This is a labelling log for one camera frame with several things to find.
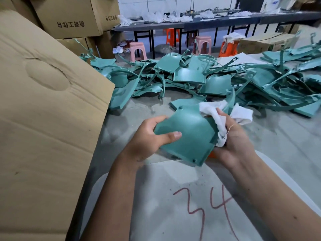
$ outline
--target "forearm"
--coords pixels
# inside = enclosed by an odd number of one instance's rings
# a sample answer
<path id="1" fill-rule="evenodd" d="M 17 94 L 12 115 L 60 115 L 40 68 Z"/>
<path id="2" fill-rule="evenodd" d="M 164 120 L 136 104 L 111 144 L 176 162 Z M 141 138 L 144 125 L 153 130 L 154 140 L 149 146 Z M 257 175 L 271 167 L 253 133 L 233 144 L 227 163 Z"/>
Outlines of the forearm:
<path id="1" fill-rule="evenodd" d="M 114 161 L 81 241 L 129 240 L 136 172 L 122 153 Z"/>
<path id="2" fill-rule="evenodd" d="M 278 240 L 320 239 L 321 218 L 256 154 L 231 172 Z"/>

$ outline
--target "white cloth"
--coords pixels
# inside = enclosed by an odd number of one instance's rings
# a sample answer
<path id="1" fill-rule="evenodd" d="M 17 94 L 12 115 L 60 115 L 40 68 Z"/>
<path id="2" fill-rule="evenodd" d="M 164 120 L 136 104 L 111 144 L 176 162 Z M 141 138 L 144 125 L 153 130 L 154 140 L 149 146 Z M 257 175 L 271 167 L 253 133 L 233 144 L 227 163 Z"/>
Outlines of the white cloth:
<path id="1" fill-rule="evenodd" d="M 216 108 L 223 110 L 227 105 L 226 100 L 222 101 L 212 101 L 212 102 L 201 102 L 199 104 L 200 112 L 211 115 L 217 125 L 217 129 L 219 130 L 218 136 L 219 140 L 216 144 L 218 147 L 224 146 L 227 140 L 227 129 L 225 127 L 226 117 L 220 116 L 217 113 Z M 253 121 L 253 110 L 247 109 L 239 106 L 238 103 L 232 109 L 231 118 L 235 119 L 235 121 L 241 125 L 251 123 Z"/>

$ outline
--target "white wall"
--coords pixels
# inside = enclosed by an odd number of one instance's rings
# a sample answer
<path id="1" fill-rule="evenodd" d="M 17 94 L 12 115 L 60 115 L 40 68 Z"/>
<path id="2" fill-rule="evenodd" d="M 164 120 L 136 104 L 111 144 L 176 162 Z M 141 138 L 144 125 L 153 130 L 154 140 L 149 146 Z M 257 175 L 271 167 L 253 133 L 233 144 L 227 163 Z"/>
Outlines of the white wall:
<path id="1" fill-rule="evenodd" d="M 142 16 L 146 12 L 201 11 L 218 7 L 234 8 L 236 0 L 118 0 L 120 13 L 127 18 Z"/>

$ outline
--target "dark gray tabletop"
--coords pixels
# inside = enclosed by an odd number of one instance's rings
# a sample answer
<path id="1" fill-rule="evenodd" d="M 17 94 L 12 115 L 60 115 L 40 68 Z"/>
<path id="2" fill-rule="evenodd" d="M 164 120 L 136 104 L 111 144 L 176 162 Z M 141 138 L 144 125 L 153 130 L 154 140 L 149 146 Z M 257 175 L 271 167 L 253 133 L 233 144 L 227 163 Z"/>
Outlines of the dark gray tabletop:
<path id="1" fill-rule="evenodd" d="M 116 26 L 113 28 L 115 31 L 145 31 L 150 29 L 165 29 L 165 28 L 184 28 L 184 23 L 160 23 L 160 24 L 144 24 L 144 22 L 133 23 L 130 26 Z"/>
<path id="2" fill-rule="evenodd" d="M 317 19 L 321 19 L 321 12 L 300 11 L 291 13 L 263 15 L 261 17 L 260 24 L 276 24 Z"/>
<path id="3" fill-rule="evenodd" d="M 304 20 L 321 19 L 321 12 L 289 12 L 279 14 L 253 14 L 250 18 L 238 17 L 237 19 L 229 19 L 228 16 L 221 17 L 217 20 L 201 21 L 201 18 L 194 18 L 193 21 L 187 23 L 160 23 L 160 24 L 144 24 L 143 22 L 133 23 L 130 26 L 116 26 L 115 31 L 145 31 L 151 29 L 165 29 L 165 28 L 183 28 L 184 30 L 206 29 L 227 27 L 233 25 L 246 24 L 273 24 L 283 22 L 297 22 Z"/>

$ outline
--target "cardboard box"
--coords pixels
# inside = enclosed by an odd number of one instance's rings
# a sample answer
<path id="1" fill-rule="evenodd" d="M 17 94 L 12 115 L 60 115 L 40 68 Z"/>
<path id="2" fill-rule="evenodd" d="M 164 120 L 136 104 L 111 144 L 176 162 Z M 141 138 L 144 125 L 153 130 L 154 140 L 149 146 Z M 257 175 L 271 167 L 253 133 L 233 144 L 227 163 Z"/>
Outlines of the cardboard box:
<path id="1" fill-rule="evenodd" d="M 40 20 L 31 5 L 30 0 L 0 0 L 0 3 L 7 8 L 20 13 L 26 19 L 42 28 Z"/>
<path id="2" fill-rule="evenodd" d="M 56 39 L 100 36 L 119 24 L 118 0 L 31 0 L 47 33 Z"/>
<path id="3" fill-rule="evenodd" d="M 0 4 L 0 240 L 64 241 L 114 84 Z"/>
<path id="4" fill-rule="evenodd" d="M 283 44 L 286 48 L 289 48 L 294 45 L 296 41 L 297 38 L 295 38 L 295 35 L 264 33 L 240 40 L 238 53 L 255 54 L 263 51 L 279 51 Z"/>
<path id="5" fill-rule="evenodd" d="M 96 45 L 101 58 L 112 59 L 115 58 L 113 48 L 124 40 L 122 32 L 109 30 L 103 33 L 102 36 L 96 37 Z"/>
<path id="6" fill-rule="evenodd" d="M 63 44 L 66 48 L 71 50 L 74 54 L 77 56 L 80 56 L 82 53 L 87 54 L 89 49 L 92 49 L 92 53 L 99 57 L 95 40 L 93 37 L 82 37 L 82 38 L 77 38 L 77 40 L 81 43 L 79 44 L 75 38 L 71 39 L 57 39 L 61 44 Z"/>

